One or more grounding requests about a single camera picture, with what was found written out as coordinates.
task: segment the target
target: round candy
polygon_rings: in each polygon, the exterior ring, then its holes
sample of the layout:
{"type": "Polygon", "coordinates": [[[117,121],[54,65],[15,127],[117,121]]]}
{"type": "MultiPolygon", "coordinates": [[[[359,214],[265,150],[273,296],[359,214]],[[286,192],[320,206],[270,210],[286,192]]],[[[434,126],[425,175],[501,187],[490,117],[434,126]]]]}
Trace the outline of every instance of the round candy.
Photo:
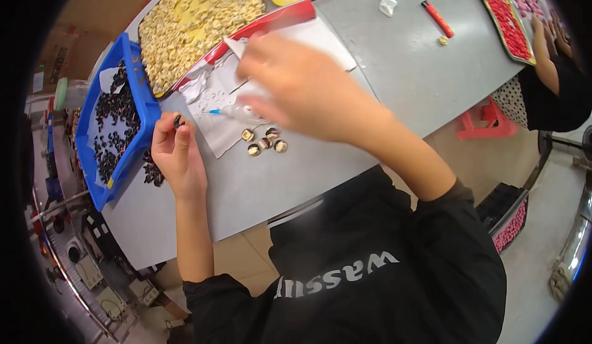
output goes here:
{"type": "Polygon", "coordinates": [[[285,141],[277,140],[275,144],[273,144],[273,148],[278,153],[283,153],[288,150],[288,144],[285,141]]]}
{"type": "Polygon", "coordinates": [[[268,149],[271,147],[271,140],[267,137],[264,137],[259,140],[259,146],[261,146],[262,149],[268,149]]]}
{"type": "Polygon", "coordinates": [[[250,156],[257,156],[261,154],[261,149],[257,144],[252,143],[251,145],[249,145],[248,153],[250,156]]]}
{"type": "Polygon", "coordinates": [[[265,136],[270,140],[276,140],[279,137],[279,131],[277,128],[270,127],[265,131],[265,136]]]}
{"type": "Polygon", "coordinates": [[[241,138],[247,142],[249,141],[253,141],[253,139],[255,139],[255,133],[253,133],[253,131],[246,129],[243,131],[243,133],[241,134],[241,138]]]}

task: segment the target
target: cardboard box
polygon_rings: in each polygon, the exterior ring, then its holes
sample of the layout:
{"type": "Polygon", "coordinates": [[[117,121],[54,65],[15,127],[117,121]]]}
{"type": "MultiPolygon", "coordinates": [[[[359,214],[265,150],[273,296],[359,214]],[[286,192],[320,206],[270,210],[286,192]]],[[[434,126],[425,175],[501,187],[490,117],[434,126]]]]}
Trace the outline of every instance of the cardboard box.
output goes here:
{"type": "MultiPolygon", "coordinates": [[[[78,41],[76,27],[56,25],[49,33],[41,56],[35,65],[35,74],[43,73],[43,86],[36,94],[55,92],[57,81],[66,76],[72,51],[78,41]]],[[[29,94],[33,94],[33,76],[31,76],[29,94]]]]}
{"type": "MultiPolygon", "coordinates": [[[[148,2],[150,0],[69,0],[36,65],[35,73],[43,72],[43,87],[35,94],[55,92],[61,77],[87,79],[101,52],[148,2]]],[[[28,93],[33,94],[33,76],[28,93]]]]}
{"type": "Polygon", "coordinates": [[[58,22],[74,24],[81,31],[109,35],[112,41],[150,0],[69,0],[58,22]]]}

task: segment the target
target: blue plastic tray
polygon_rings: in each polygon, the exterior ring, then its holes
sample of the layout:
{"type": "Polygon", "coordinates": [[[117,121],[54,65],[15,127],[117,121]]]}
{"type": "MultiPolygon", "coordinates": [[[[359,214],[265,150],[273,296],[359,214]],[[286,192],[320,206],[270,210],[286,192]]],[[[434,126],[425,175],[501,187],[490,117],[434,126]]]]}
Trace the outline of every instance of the blue plastic tray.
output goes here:
{"type": "Polygon", "coordinates": [[[160,108],[152,96],[146,81],[144,66],[140,58],[141,50],[140,45],[130,42],[127,33],[123,32],[113,44],[113,47],[95,75],[95,79],[92,81],[91,88],[88,90],[88,95],[80,111],[74,141],[78,149],[78,157],[82,165],[86,185],[98,211],[101,211],[106,203],[115,199],[115,196],[120,191],[124,191],[121,187],[123,180],[129,174],[132,164],[152,144],[154,124],[160,118],[160,108]],[[87,146],[89,141],[87,132],[90,119],[94,119],[95,117],[93,111],[95,103],[101,94],[99,73],[104,69],[116,67],[122,59],[125,62],[129,88],[136,103],[138,116],[140,117],[140,130],[121,156],[107,186],[102,187],[95,183],[97,180],[98,163],[94,158],[95,151],[87,146]]]}

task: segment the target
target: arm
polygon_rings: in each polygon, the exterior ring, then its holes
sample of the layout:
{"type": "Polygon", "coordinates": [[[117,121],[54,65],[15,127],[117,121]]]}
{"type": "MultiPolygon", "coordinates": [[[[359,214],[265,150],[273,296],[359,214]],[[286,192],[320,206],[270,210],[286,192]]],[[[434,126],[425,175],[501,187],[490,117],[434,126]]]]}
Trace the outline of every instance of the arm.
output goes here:
{"type": "Polygon", "coordinates": [[[395,171],[422,201],[440,198],[456,181],[446,162],[424,140],[397,121],[386,108],[365,120],[351,144],[374,155],[395,171]]]}
{"type": "Polygon", "coordinates": [[[214,252],[205,209],[207,179],[195,142],[195,127],[170,111],[156,122],[152,158],[175,194],[177,263],[183,281],[201,282],[214,275],[214,252]]]}
{"type": "Polygon", "coordinates": [[[535,66],[536,75],[548,89],[559,96],[559,75],[557,74],[557,68],[549,56],[543,23],[536,16],[532,17],[532,28],[535,31],[532,47],[537,60],[535,66]]]}
{"type": "Polygon", "coordinates": [[[175,201],[177,264],[183,281],[201,282],[214,275],[214,250],[205,198],[175,201]]]}
{"type": "Polygon", "coordinates": [[[257,113],[287,129],[368,151],[419,199],[436,199],[454,185],[454,173],[438,154],[327,55],[271,33],[249,40],[237,73],[272,93],[271,100],[240,96],[257,113]]]}

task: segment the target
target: hand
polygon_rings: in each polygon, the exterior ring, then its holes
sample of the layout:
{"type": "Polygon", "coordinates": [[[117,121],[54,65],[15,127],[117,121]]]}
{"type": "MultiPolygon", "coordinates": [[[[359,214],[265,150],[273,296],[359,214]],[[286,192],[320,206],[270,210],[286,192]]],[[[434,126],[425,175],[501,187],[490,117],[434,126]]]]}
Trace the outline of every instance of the hand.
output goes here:
{"type": "Polygon", "coordinates": [[[237,68],[272,95],[239,101],[289,130],[327,141],[356,144],[376,114],[390,114],[330,57],[269,33],[249,40],[237,68]]]}
{"type": "Polygon", "coordinates": [[[561,25],[559,25],[559,16],[557,15],[557,12],[555,10],[551,10],[551,18],[553,19],[553,26],[555,28],[555,31],[557,32],[558,42],[562,42],[564,44],[569,45],[569,42],[567,41],[567,34],[565,32],[565,29],[561,25]]]}
{"type": "Polygon", "coordinates": [[[195,127],[181,117],[180,123],[185,124],[175,130],[173,121],[179,114],[166,111],[156,122],[152,159],[169,182],[177,201],[205,200],[208,181],[195,142],[195,127]]]}

